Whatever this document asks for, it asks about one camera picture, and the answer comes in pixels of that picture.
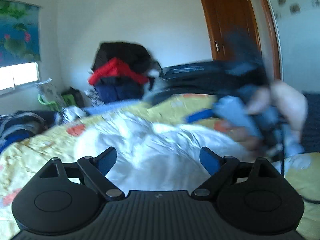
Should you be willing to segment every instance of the ribbed surface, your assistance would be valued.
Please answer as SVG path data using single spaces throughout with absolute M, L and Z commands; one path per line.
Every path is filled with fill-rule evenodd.
M 295 232 L 253 236 L 222 220 L 209 202 L 195 201 L 186 192 L 133 191 L 122 201 L 108 203 L 89 226 L 64 236 L 22 232 L 14 240 L 302 240 Z

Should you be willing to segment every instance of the screw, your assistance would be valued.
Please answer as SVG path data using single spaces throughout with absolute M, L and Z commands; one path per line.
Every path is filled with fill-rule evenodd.
M 210 194 L 210 191 L 206 188 L 197 188 L 193 193 L 198 197 L 206 197 Z
M 122 191 L 119 189 L 113 188 L 113 189 L 109 189 L 106 192 L 106 194 L 108 197 L 120 197 L 122 195 Z

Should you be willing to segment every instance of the clothing pile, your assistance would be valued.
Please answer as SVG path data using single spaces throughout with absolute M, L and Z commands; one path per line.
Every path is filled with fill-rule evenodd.
M 105 104 L 126 99 L 141 99 L 143 85 L 149 81 L 143 74 L 151 65 L 150 54 L 139 44 L 102 43 L 88 83 L 94 87 Z
M 10 144 L 42 133 L 46 129 L 46 121 L 32 112 L 20 111 L 0 116 L 0 153 Z

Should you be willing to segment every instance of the door frame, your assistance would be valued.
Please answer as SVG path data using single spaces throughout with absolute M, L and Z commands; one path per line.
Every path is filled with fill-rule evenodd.
M 215 59 L 218 57 L 217 51 L 215 49 L 215 39 L 214 39 L 214 35 L 213 35 L 213 30 L 211 28 L 211 25 L 209 24 L 209 17 L 208 17 L 208 13 L 207 13 L 208 10 L 207 10 L 206 5 L 203 1 L 204 0 L 201 0 L 201 3 L 203 6 L 203 9 L 204 9 L 204 16 L 205 16 L 205 20 L 207 22 L 207 27 L 208 27 L 208 32 L 209 32 L 212 58 Z M 254 28 L 256 30 L 255 35 L 256 35 L 256 40 L 257 40 L 257 44 L 258 44 L 258 49 L 261 51 L 260 37 L 259 37 L 256 17 L 255 17 L 254 11 L 253 11 L 251 0 L 248 0 L 248 1 L 250 1 L 250 14 L 253 19 Z M 269 38 L 271 41 L 272 54 L 273 54 L 272 61 L 273 61 L 274 78 L 281 79 L 280 51 L 279 51 L 278 36 L 277 36 L 277 32 L 276 32 L 276 26 L 275 26 L 273 14 L 272 14 L 268 0 L 260 0 L 260 2 L 262 5 L 262 8 L 263 8 L 263 11 L 264 11 L 265 19 L 266 19 L 267 26 L 268 26 L 268 35 L 269 35 Z

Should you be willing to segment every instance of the white wall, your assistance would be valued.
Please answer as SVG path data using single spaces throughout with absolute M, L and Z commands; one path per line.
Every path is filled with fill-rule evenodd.
M 40 5 L 40 55 L 39 72 L 42 80 L 51 77 L 55 85 L 65 88 L 61 78 L 61 65 L 57 48 L 57 3 L 55 0 L 14 0 Z M 0 114 L 12 114 L 17 110 L 44 109 L 37 99 L 34 86 L 0 96 Z
M 270 0 L 273 10 L 277 0 Z M 299 91 L 320 91 L 320 8 L 286 15 L 277 21 L 283 78 Z
M 58 47 L 66 85 L 87 83 L 103 41 L 138 42 L 162 67 L 211 59 L 200 0 L 60 0 Z
M 258 26 L 263 61 L 264 61 L 269 78 L 273 80 L 274 70 L 273 70 L 273 54 L 272 54 L 272 44 L 271 44 L 272 41 L 269 36 L 268 24 L 266 21 L 265 13 L 262 7 L 261 0 L 251 0 L 251 4 L 253 7 L 253 11 L 254 11 L 257 26 Z

